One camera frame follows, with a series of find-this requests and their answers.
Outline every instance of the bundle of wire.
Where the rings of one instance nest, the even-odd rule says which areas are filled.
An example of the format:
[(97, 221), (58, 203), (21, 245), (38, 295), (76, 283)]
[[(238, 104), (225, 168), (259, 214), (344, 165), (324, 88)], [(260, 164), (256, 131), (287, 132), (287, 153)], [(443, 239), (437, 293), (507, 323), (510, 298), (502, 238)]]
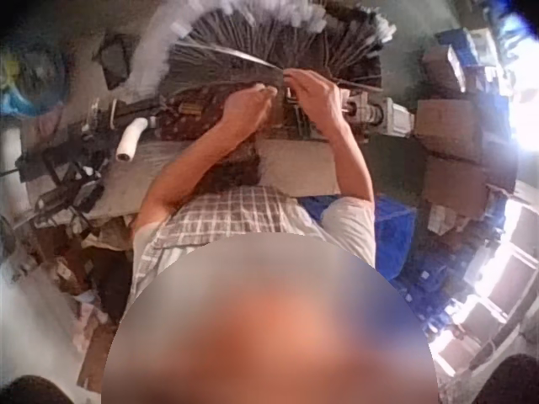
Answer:
[(170, 0), (136, 49), (129, 84), (141, 96), (279, 85), (282, 69), (297, 67), (353, 87), (380, 77), (372, 66), (395, 30), (376, 10), (327, 0)]

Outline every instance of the storage box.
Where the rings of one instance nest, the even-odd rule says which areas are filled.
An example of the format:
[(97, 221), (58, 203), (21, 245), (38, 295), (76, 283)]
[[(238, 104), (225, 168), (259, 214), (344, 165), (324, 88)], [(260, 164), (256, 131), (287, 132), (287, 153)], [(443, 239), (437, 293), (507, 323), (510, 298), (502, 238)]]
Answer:
[(437, 88), (458, 93), (466, 91), (466, 76), (450, 45), (430, 48), (424, 54), (423, 65), (430, 82)]
[(480, 163), (482, 135), (476, 110), (466, 100), (419, 101), (415, 135), (430, 151)]
[(481, 219), (487, 208), (487, 175), (468, 162), (429, 157), (423, 198), (458, 215)]
[(490, 28), (475, 29), (470, 31), (470, 36), (478, 53), (479, 64), (497, 66), (499, 64), (498, 49)]

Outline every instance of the cardboard box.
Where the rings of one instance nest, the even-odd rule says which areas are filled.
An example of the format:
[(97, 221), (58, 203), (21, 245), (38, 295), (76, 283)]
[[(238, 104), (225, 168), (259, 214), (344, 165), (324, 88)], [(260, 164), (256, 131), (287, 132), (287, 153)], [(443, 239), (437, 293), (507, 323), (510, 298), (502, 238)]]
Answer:
[(423, 56), (423, 65), (430, 82), (438, 89), (448, 89), (458, 93), (466, 91), (464, 71), (450, 45), (430, 48)]
[(487, 175), (468, 162), (429, 157), (423, 198), (458, 215), (481, 219), (488, 203)]
[(431, 152), (481, 162), (482, 134), (475, 107), (470, 101), (419, 101), (414, 132)]
[(488, 141), (483, 147), (483, 166), (487, 182), (513, 194), (519, 170), (519, 148), (513, 141)]

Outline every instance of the gray surface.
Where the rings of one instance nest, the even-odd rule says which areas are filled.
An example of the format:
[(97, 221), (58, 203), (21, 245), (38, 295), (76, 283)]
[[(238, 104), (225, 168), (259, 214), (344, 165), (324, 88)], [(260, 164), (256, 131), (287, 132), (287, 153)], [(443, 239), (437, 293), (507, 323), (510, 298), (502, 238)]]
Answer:
[(451, 0), (365, 0), (364, 6), (379, 7), (397, 33), (382, 52), (385, 94), (398, 104), (415, 108), (424, 74), (420, 61), (424, 50), (435, 44), (434, 35), (458, 28)]
[[(424, 95), (421, 66), (424, 50), (435, 44), (434, 35), (459, 27), (451, 0), (365, 0), (379, 7), (397, 25), (393, 41), (382, 51), (384, 93), (411, 110)], [(427, 153), (412, 139), (378, 136), (362, 147), (376, 191), (417, 206), (423, 188)]]

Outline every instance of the metal rod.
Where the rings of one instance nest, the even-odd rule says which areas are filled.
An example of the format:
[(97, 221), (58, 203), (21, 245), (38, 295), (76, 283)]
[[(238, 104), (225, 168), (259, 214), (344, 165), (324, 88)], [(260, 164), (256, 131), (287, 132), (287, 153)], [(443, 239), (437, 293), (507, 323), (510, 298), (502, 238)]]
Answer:
[(17, 173), (19, 171), (18, 168), (14, 168), (13, 170), (4, 171), (3, 173), (0, 173), (0, 178), (3, 178), (9, 174)]

